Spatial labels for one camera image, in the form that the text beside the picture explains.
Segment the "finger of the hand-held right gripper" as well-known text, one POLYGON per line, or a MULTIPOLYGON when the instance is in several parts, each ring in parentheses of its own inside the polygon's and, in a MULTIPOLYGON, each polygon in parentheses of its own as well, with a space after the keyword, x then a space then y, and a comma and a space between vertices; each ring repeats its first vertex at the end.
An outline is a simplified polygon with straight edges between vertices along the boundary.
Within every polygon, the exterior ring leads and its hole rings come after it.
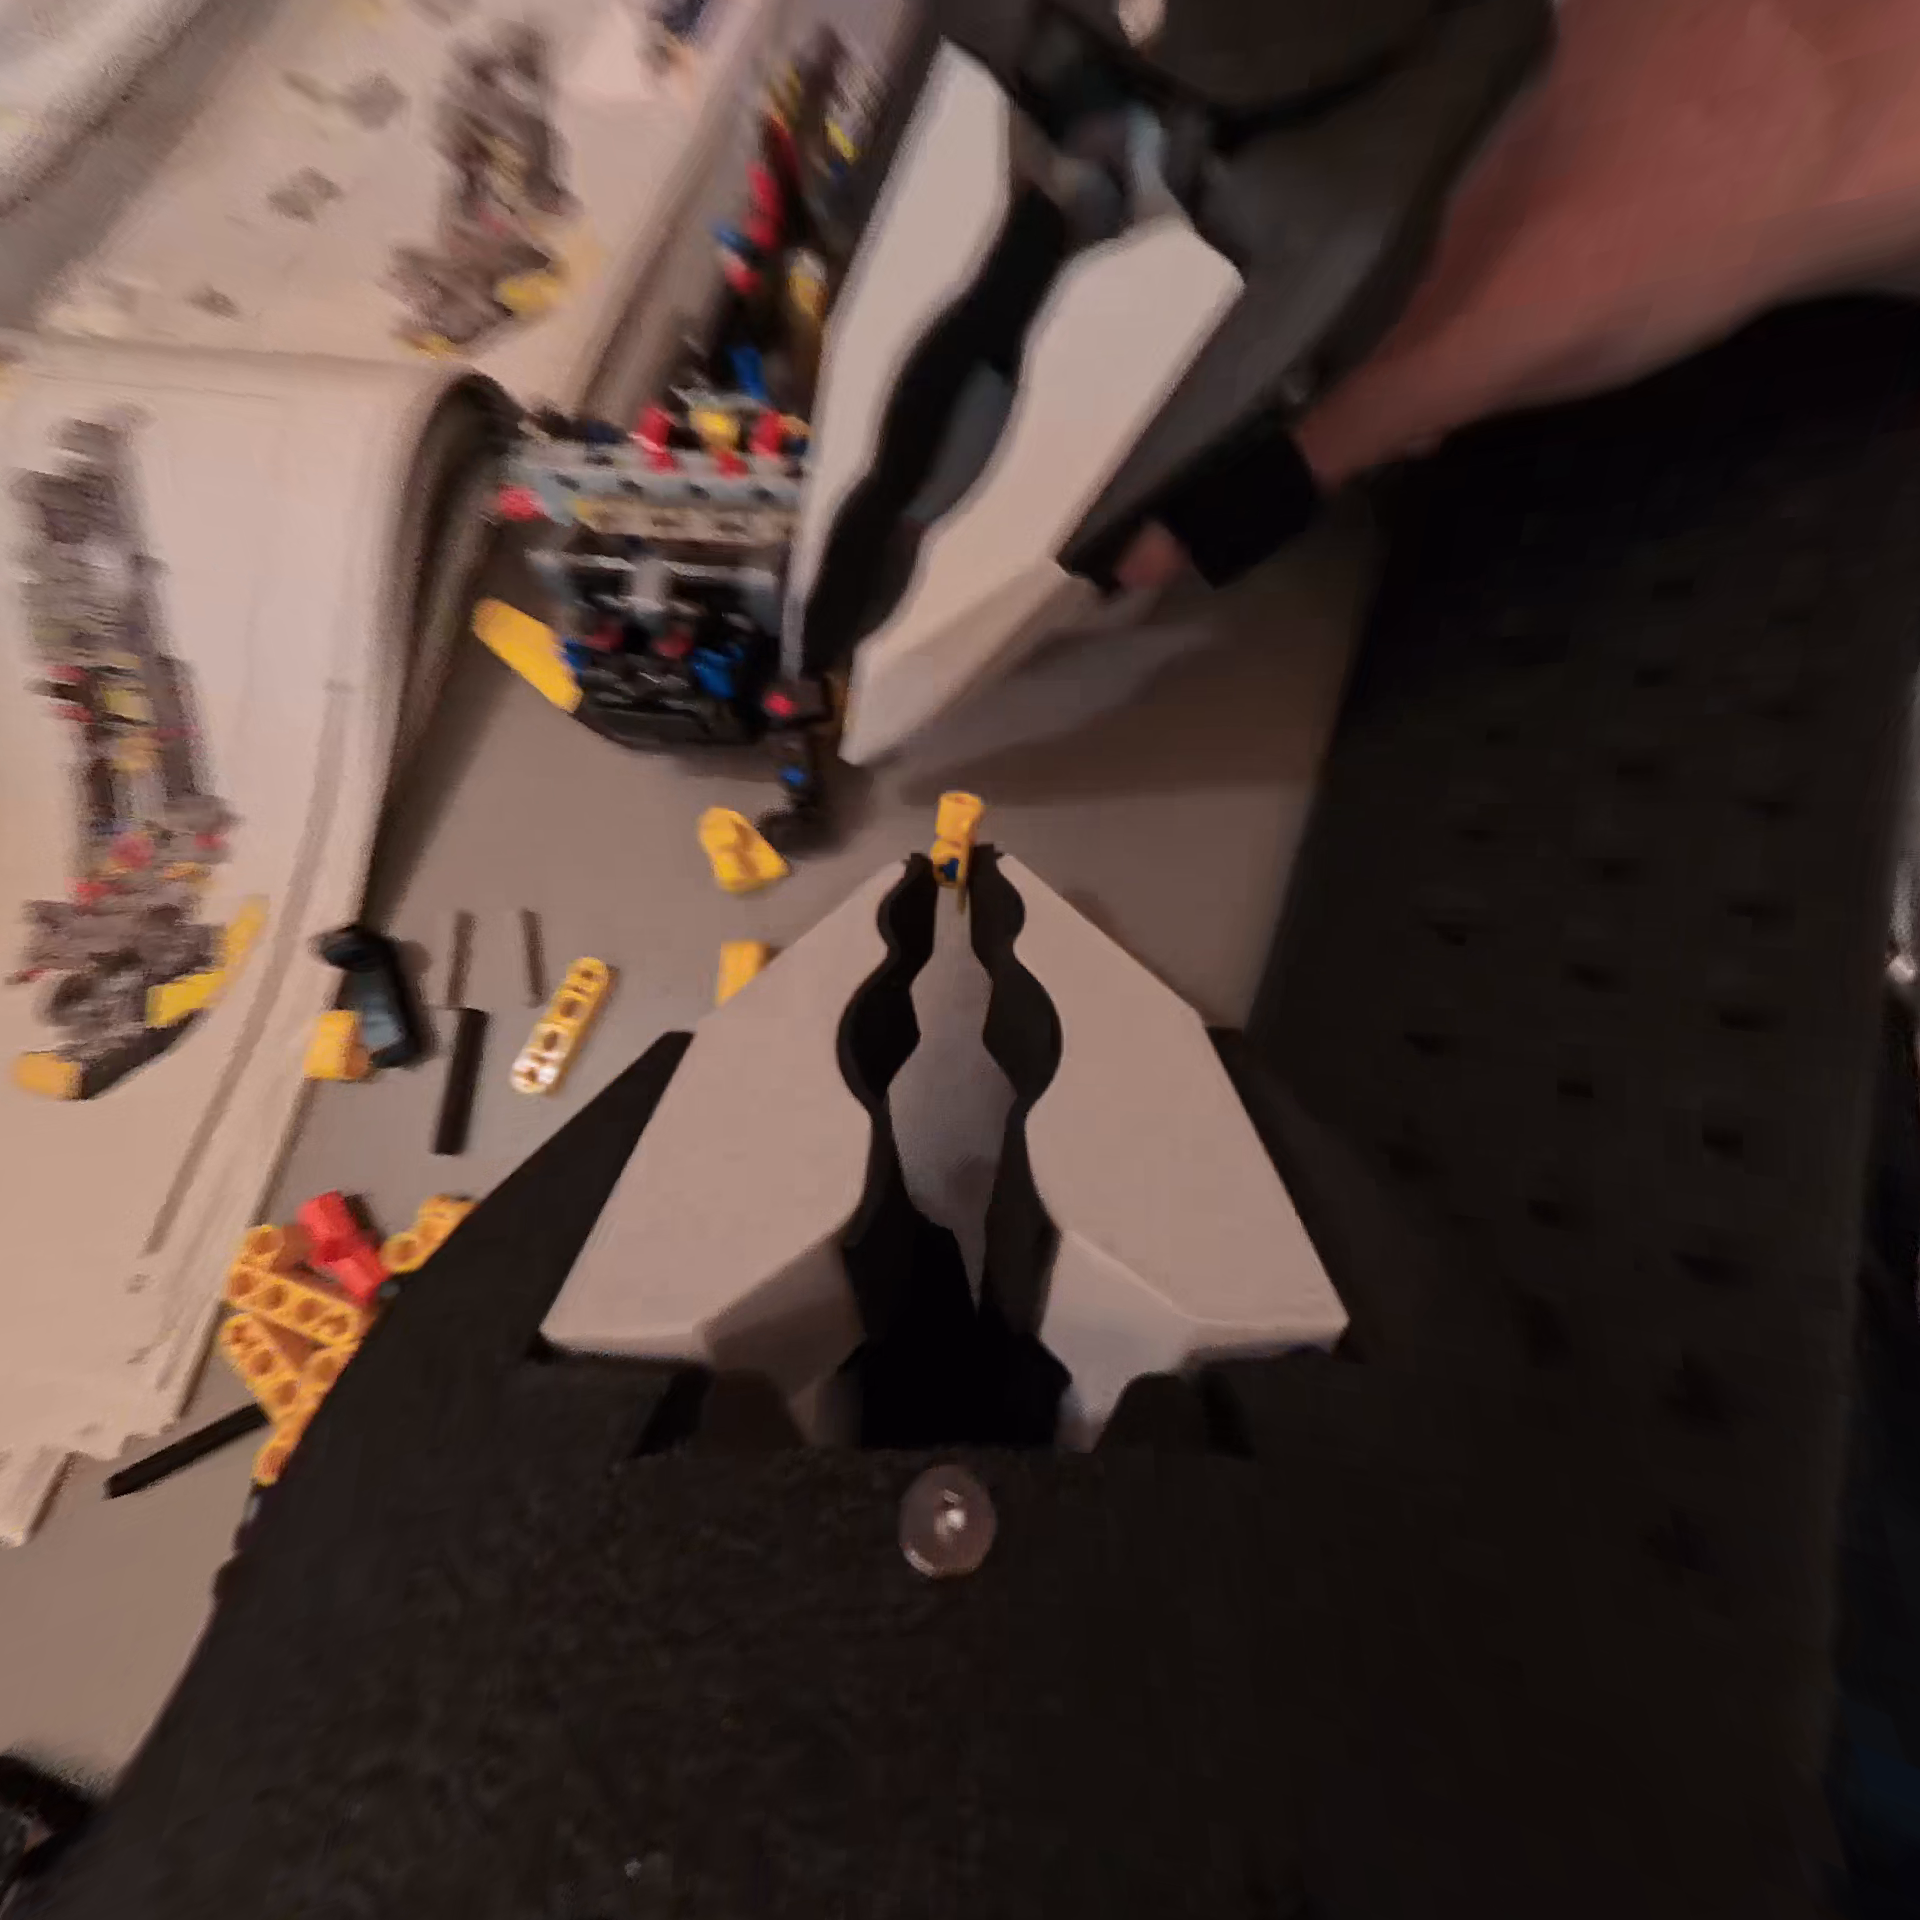
POLYGON ((1030 305, 1009 249, 1019 188, 1012 107, 993 71, 924 36, 893 96, 893 144, 826 329, 799 525, 786 569, 786 672, 924 676, 940 636, 1038 562, 1019 522, 1038 487, 985 451, 969 389, 990 347, 1019 355, 1030 305))
POLYGON ((1065 548, 1239 292, 1235 265, 1183 217, 1070 263, 1027 335, 988 461, 855 648, 845 762, 898 753, 1092 609, 1065 548))

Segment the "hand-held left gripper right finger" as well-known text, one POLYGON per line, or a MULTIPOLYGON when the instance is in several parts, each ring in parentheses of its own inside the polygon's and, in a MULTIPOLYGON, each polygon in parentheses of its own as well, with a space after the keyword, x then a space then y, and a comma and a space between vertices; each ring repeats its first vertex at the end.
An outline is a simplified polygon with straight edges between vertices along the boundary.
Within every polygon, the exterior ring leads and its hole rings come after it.
POLYGON ((1012 855, 973 855, 1005 1115, 982 1290, 1087 1450, 1147 1376, 1327 1353, 1349 1311, 1207 1021, 1012 855))

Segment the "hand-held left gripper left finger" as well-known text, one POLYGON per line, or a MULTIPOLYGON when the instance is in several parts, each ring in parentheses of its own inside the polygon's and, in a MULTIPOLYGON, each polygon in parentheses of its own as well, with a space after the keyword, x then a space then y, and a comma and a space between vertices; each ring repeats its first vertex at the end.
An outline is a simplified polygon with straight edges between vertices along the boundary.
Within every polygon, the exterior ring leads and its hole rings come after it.
POLYGON ((883 1307, 847 1247, 902 1196, 892 1087, 921 1043, 924 863, 902 858, 693 1031, 575 1255, 557 1353, 769 1386, 810 1441, 883 1307))

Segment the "lego car model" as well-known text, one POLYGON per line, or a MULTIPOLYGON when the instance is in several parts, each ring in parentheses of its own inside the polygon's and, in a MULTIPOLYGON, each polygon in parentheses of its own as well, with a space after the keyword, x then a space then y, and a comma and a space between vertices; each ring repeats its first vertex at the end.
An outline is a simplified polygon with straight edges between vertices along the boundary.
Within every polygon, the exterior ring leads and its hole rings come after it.
POLYGON ((545 593, 530 615, 583 688, 573 719, 623 747, 762 744, 861 89, 836 27, 782 59, 711 233, 713 292, 662 378, 623 416, 529 412, 495 489, 545 593))

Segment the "person's right forearm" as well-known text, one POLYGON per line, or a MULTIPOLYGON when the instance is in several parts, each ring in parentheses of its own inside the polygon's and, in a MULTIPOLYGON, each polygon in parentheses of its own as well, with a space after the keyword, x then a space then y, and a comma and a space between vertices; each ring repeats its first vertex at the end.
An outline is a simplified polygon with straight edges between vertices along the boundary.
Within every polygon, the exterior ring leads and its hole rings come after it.
POLYGON ((1563 5, 1551 347, 1595 393, 1916 272, 1916 5, 1563 5))

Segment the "single yellow lego beam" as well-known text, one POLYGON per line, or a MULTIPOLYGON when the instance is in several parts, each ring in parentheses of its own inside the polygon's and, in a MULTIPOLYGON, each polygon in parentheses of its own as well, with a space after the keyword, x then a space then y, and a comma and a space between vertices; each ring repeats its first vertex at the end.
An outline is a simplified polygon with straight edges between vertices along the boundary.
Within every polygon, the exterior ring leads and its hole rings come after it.
POLYGON ((513 1064, 510 1087, 517 1095, 551 1097, 563 1089, 615 978, 613 968, 597 956, 581 956, 566 968, 513 1064))

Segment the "short black lego axle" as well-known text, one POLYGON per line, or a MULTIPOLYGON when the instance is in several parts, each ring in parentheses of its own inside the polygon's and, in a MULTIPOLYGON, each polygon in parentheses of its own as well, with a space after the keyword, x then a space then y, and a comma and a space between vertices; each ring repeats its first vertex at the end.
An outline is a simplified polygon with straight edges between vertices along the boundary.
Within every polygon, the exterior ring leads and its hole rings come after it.
POLYGON ((430 1152, 434 1160, 458 1160, 467 1152, 487 1039, 487 1010, 473 1007, 458 1007, 449 1010, 442 1097, 434 1133, 430 1138, 430 1152))

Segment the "small yellow lego piece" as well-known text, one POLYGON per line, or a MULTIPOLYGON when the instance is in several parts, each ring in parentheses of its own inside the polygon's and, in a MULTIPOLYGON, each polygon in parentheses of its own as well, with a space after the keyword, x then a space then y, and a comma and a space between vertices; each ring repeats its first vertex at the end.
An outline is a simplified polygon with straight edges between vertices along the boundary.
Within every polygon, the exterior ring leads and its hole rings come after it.
POLYGON ((754 896, 790 876, 790 864, 774 844, 731 808, 706 808, 695 835, 711 880, 725 896, 754 896))

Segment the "black and yellow lego connector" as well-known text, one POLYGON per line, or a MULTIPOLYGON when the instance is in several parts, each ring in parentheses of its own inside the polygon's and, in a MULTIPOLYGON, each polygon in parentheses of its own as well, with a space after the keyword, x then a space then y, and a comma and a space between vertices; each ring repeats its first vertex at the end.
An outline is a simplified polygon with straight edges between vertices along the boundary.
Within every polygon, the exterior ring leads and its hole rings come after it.
POLYGON ((425 1024, 396 943, 347 923, 318 935, 311 948, 338 976, 338 989, 303 1049, 303 1080, 363 1083, 375 1072, 418 1066, 425 1024))

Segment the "pile of yellow lego beams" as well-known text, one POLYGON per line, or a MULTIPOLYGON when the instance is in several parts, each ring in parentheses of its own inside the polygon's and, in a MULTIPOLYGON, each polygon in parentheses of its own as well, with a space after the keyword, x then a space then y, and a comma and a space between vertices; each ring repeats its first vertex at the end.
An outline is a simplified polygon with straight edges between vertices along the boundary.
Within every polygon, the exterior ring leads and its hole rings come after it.
POLYGON ((214 1351, 249 1392, 266 1431, 252 1487, 284 1477, 306 1429, 367 1345, 383 1311, 476 1212, 460 1193, 431 1193, 396 1235, 342 1191, 322 1191, 284 1223, 258 1223, 223 1279, 214 1351))

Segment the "yellow lego panel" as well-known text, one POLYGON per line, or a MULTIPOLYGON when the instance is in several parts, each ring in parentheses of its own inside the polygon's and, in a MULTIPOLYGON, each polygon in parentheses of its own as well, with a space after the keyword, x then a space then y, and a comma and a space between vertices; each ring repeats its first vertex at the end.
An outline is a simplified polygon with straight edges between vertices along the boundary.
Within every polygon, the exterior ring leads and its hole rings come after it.
POLYGON ((522 609, 484 597, 471 610, 471 633, 529 688, 564 713, 583 705, 583 688, 563 637, 522 609))

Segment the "long black lego axle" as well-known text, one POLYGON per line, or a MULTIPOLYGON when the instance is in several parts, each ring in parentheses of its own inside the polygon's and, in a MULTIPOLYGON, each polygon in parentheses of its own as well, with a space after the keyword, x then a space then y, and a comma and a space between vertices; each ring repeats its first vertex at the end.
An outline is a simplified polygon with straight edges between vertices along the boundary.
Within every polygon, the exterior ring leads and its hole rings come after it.
POLYGON ((227 1452, 270 1426, 271 1417, 263 1405, 253 1401, 238 1405, 194 1431, 182 1431, 155 1452, 143 1453, 125 1467, 107 1475, 102 1481, 102 1497, 122 1500, 147 1492, 153 1487, 199 1465, 203 1458, 227 1452))

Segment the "lego instruction booklet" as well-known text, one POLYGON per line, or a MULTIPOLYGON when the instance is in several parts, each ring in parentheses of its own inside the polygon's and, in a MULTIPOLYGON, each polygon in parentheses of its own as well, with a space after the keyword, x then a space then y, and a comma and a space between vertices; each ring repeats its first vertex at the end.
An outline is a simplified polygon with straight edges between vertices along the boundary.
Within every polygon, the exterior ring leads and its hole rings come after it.
POLYGON ((189 1397, 495 443, 786 11, 271 5, 4 367, 4 1547, 189 1397))

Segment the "person's right hand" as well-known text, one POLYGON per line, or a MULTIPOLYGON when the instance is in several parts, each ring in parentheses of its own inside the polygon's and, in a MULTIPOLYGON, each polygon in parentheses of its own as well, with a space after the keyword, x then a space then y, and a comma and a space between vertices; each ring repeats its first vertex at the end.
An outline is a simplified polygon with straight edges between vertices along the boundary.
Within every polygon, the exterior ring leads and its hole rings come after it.
POLYGON ((1455 197, 1401 322, 1299 431, 1313 479, 1332 489, 1474 418, 1676 356, 1699 321, 1655 180, 1683 122, 1647 73, 1543 84, 1455 197))

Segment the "black foam mat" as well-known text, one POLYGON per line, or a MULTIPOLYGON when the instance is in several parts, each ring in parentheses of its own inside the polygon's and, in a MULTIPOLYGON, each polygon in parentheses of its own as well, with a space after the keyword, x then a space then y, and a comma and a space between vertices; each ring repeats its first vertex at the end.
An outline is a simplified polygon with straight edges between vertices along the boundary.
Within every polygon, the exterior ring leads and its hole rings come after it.
POLYGON ((1350 1347, 1245 1384, 1303 1915, 1837 1915, 1913 1089, 1916 301, 1393 487, 1245 1024, 1350 1347))

